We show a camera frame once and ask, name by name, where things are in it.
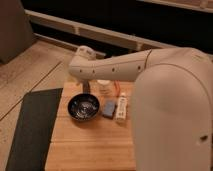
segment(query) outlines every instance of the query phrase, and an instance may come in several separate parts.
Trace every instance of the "floor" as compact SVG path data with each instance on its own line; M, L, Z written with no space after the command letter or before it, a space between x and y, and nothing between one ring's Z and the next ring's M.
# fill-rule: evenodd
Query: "floor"
M0 171L4 171L25 93L74 81L68 64L74 52L37 41L8 64L0 64Z

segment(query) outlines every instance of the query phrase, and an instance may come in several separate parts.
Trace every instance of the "small bottle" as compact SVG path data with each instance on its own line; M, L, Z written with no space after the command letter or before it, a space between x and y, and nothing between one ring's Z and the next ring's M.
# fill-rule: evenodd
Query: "small bottle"
M110 81L109 80L97 80L99 85L99 91L101 94L109 94L110 93Z
M115 113L115 120L118 123L122 123L126 120L126 108L127 108L127 98L126 93L121 93L118 98L117 109Z

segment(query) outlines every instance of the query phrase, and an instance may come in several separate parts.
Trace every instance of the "bowl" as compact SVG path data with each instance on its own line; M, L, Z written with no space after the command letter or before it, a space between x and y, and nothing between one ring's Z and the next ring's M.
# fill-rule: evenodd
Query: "bowl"
M96 116L100 103L92 94L78 94L68 103L70 116L77 121L87 121Z

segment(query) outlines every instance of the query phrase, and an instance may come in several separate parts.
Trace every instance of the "wooden table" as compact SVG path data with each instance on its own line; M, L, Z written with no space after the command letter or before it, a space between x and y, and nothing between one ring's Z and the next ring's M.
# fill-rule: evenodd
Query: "wooden table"
M101 95L96 82L90 83L91 93L100 101L116 100L115 88ZM121 91L131 95L132 84L120 83ZM127 119L123 124L99 114L91 121L79 123L67 112L69 100L82 92L82 87L67 82L64 85L54 131L51 139L46 171L134 171L135 161L131 137L129 105Z

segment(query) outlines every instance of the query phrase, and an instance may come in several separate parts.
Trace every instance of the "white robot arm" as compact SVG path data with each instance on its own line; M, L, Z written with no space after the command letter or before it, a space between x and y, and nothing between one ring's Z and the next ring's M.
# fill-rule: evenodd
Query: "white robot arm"
M213 66L204 53L172 48L95 60L82 46L69 72L80 79L134 81L137 171L210 171Z

